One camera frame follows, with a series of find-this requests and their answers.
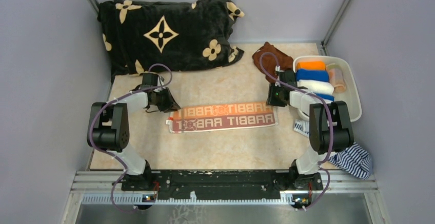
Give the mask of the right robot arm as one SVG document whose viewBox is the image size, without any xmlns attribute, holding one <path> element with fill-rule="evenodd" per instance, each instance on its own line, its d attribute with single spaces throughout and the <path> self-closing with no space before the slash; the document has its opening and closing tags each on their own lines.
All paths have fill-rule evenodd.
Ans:
<svg viewBox="0 0 435 224">
<path fill-rule="evenodd" d="M 306 152 L 294 160 L 289 169 L 289 183 L 295 189 L 315 184 L 320 165 L 327 161 L 332 152 L 341 152 L 354 143 L 347 103 L 328 101 L 307 89 L 296 86 L 292 70 L 276 69 L 276 77 L 270 84 L 266 104 L 285 107 L 287 105 L 308 113 L 309 142 Z"/>
</svg>

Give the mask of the orange blue patterned towel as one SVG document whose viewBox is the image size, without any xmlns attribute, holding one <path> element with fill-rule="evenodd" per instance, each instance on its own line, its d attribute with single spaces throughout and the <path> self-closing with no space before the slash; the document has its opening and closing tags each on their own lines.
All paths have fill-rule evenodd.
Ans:
<svg viewBox="0 0 435 224">
<path fill-rule="evenodd" d="M 184 107 L 171 112 L 166 120 L 171 133 L 262 128 L 277 124 L 276 110 L 264 102 Z"/>
</svg>

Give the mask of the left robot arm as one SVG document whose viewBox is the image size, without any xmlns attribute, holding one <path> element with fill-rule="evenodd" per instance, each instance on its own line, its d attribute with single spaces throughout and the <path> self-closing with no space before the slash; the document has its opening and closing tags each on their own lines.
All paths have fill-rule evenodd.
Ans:
<svg viewBox="0 0 435 224">
<path fill-rule="evenodd" d="M 148 72 L 128 94 L 113 102 L 95 102 L 90 109 L 87 143 L 121 163 L 124 172 L 119 182 L 123 191 L 151 190 L 155 185 L 149 162 L 129 143 L 129 116 L 151 106 L 164 113 L 180 109 L 164 79 Z"/>
</svg>

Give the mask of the orange polka dot towel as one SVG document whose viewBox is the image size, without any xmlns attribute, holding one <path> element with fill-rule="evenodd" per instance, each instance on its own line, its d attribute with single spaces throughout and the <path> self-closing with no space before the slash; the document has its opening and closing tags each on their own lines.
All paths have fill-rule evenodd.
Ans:
<svg viewBox="0 0 435 224">
<path fill-rule="evenodd" d="M 328 64 L 326 71 L 329 75 L 329 82 L 334 87 L 335 93 L 343 93 L 346 91 L 346 84 L 342 68 L 338 64 Z"/>
</svg>

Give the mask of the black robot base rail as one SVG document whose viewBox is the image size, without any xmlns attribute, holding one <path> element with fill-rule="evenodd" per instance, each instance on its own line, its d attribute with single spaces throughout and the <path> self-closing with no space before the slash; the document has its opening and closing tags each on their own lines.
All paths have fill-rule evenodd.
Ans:
<svg viewBox="0 0 435 224">
<path fill-rule="evenodd" d="M 146 170 L 125 175 L 123 191 L 150 191 L 146 202 L 254 203 L 280 200 L 307 207 L 314 191 L 323 191 L 320 173 L 302 175 L 288 170 Z"/>
</svg>

